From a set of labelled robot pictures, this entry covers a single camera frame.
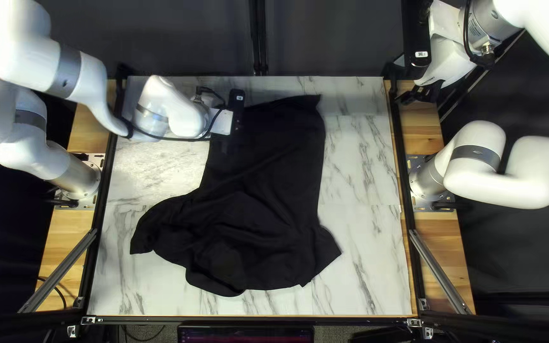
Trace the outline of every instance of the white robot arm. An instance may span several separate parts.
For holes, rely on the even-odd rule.
[[[549,55],[549,1],[472,0],[459,10],[434,0],[429,26],[432,63],[415,81],[418,86],[442,80],[446,87],[481,59],[489,57],[493,62],[493,48],[522,28]],[[527,136],[516,141],[505,174],[500,175],[497,169],[505,140],[499,126],[470,122],[435,157],[410,172],[413,194],[437,201],[450,191],[501,206],[548,206],[549,138]]]
[[[107,108],[103,63],[50,39],[50,16],[33,0],[0,0],[0,79],[86,105],[107,129],[127,136]]]
[[[432,62],[415,81],[419,86],[443,80],[446,87],[480,61],[493,62],[493,49],[522,28],[549,55],[549,1],[545,0],[472,0],[461,10],[434,0],[429,26]]]
[[[484,203],[538,209],[549,205],[549,137],[518,139],[497,174],[505,133],[488,121],[465,125],[440,152],[413,170],[414,195],[437,200],[446,190]]]
[[[46,141],[46,107],[24,87],[85,104],[105,128],[131,136],[126,124],[108,109],[106,82],[100,60],[50,39],[50,16],[40,4],[0,0],[1,165],[47,180],[63,189],[68,198],[91,197],[98,188],[98,171],[60,145]],[[164,135],[168,123],[177,137],[194,138],[213,120],[209,107],[190,101],[161,77],[150,78],[140,105],[144,106],[143,115],[135,114],[133,125],[157,136]],[[226,129],[219,133],[226,134]],[[141,134],[134,137],[158,141]]]

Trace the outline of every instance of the marble tile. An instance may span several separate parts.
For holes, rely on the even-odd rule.
[[[146,77],[131,77],[126,115]],[[247,105],[321,93],[326,124],[319,216],[342,256],[305,287],[220,297],[189,285],[185,269],[155,253],[129,254],[137,221],[152,206],[200,184],[208,142],[120,138],[88,313],[147,316],[401,315],[410,313],[397,180],[379,77],[172,77],[188,96],[206,85]]]
[[[318,214],[342,255],[313,279],[313,313],[410,314],[400,206],[319,204]]]
[[[312,288],[308,284],[272,291],[248,289],[232,298],[201,290],[200,307],[200,314],[206,316],[311,315]]]
[[[319,203],[398,205],[389,118],[327,116]]]
[[[200,185],[208,142],[118,139],[88,313],[174,316],[200,313],[201,290],[186,269],[154,252],[130,255],[139,218],[158,202]]]
[[[322,95],[317,109],[323,116],[389,116],[381,77],[305,76],[304,91]]]

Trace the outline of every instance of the metal cylinder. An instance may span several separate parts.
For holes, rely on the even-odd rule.
[[[59,186],[70,199],[91,197],[99,189],[101,174],[94,165],[90,167],[73,155],[69,155],[69,167],[63,175],[47,180]]]
[[[494,39],[496,45],[520,30],[518,27],[508,23],[507,20],[497,12],[493,0],[472,1],[470,12],[476,19],[476,23],[473,23],[470,17],[470,33],[472,33],[472,30],[475,32],[482,31],[482,33],[488,35],[491,39]],[[474,40],[472,39],[472,35],[470,34],[469,36],[470,43],[473,44]]]
[[[422,199],[435,201],[446,192],[444,176],[437,172],[435,162],[436,158],[434,157],[410,172],[410,189]]]

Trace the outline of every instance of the black cloth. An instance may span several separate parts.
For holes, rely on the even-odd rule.
[[[131,254],[154,250],[184,266],[191,285],[227,297],[306,285],[340,255],[317,217],[325,143],[319,99],[246,108],[233,152],[212,140],[200,187],[149,209]]]

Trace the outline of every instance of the wooden tabletop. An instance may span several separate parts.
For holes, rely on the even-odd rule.
[[[412,81],[401,81],[400,93],[412,89]],[[386,90],[390,88],[388,81],[385,82]],[[108,102],[113,105],[115,97],[113,81],[108,84]],[[413,103],[400,108],[403,127],[404,143],[408,154],[432,154],[444,147],[440,122],[436,106],[429,103]],[[92,113],[84,105],[78,104],[71,136],[68,145],[70,152],[105,152],[109,132],[105,130],[95,119]],[[73,247],[84,237],[91,227],[93,211],[64,211],[55,209],[52,213],[50,231],[44,249],[40,276],[48,277],[58,266]],[[455,212],[447,213],[416,213],[416,227],[427,246],[435,255],[436,259],[456,286],[457,290],[468,304],[472,311],[473,297],[465,255],[459,232],[459,223]],[[409,269],[415,267],[410,263],[408,238],[406,237],[405,222],[402,219],[404,232],[404,245]],[[82,255],[70,271],[60,282],[60,290],[65,295],[68,307],[78,294],[80,280],[82,277]],[[439,284],[431,275],[430,270],[423,264],[423,279],[425,293],[428,303],[432,309],[438,311],[453,312],[452,307],[441,290]],[[416,314],[414,301],[414,290],[410,287],[412,294],[412,313]],[[56,292],[51,292],[48,298],[42,303],[38,311],[62,309],[62,301]]]

